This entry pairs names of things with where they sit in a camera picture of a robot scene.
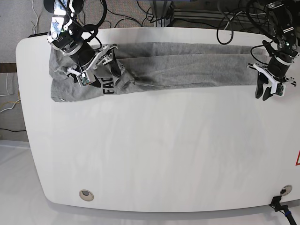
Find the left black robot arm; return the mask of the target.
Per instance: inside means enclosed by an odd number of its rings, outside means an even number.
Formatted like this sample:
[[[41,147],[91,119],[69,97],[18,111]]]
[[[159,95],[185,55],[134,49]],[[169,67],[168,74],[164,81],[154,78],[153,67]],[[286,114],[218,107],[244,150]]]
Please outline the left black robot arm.
[[[250,14],[250,7],[257,3],[272,27],[266,31]],[[298,0],[250,0],[244,7],[230,12],[233,17],[239,13],[247,16],[249,22],[270,41],[263,41],[270,56],[268,63],[257,60],[248,67],[257,71],[255,97],[267,100],[272,96],[282,97],[288,84],[296,86],[293,77],[286,73],[300,54],[300,2]]]

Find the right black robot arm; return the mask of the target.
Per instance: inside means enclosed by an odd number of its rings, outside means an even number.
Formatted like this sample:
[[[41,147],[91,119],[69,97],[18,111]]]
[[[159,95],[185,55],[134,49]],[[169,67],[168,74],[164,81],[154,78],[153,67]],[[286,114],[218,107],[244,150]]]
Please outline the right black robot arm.
[[[67,76],[73,78],[79,86],[100,87],[96,70],[100,66],[108,66],[110,73],[103,78],[121,78],[121,66],[115,56],[116,44],[103,45],[92,48],[90,41],[95,39],[98,28],[103,24],[107,15],[107,3],[102,2],[103,14],[97,24],[82,26],[77,18],[82,11],[82,0],[55,0],[53,1],[53,16],[47,41],[53,49],[68,56],[75,67],[67,68]]]

